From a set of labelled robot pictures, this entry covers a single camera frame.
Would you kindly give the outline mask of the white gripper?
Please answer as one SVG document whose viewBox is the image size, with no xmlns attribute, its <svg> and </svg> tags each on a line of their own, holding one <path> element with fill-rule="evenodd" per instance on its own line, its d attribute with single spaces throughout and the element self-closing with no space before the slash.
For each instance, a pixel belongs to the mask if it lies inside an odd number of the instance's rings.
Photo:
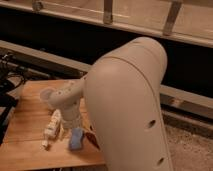
<svg viewBox="0 0 213 171">
<path fill-rule="evenodd" d="M 66 129 L 73 129 L 82 126 L 82 117 L 80 115 L 67 118 L 65 115 L 62 116 L 62 124 L 59 129 L 59 140 L 63 140 L 66 135 Z"/>
</svg>

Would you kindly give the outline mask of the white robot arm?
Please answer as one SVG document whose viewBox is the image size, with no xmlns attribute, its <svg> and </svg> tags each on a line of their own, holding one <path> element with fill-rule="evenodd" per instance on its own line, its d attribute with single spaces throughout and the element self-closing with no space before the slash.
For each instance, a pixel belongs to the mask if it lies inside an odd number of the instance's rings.
<svg viewBox="0 0 213 171">
<path fill-rule="evenodd" d="M 139 37 L 102 56 L 49 103 L 69 120 L 73 103 L 85 99 L 108 171 L 173 171 L 160 107 L 166 67 L 163 46 Z"/>
</svg>

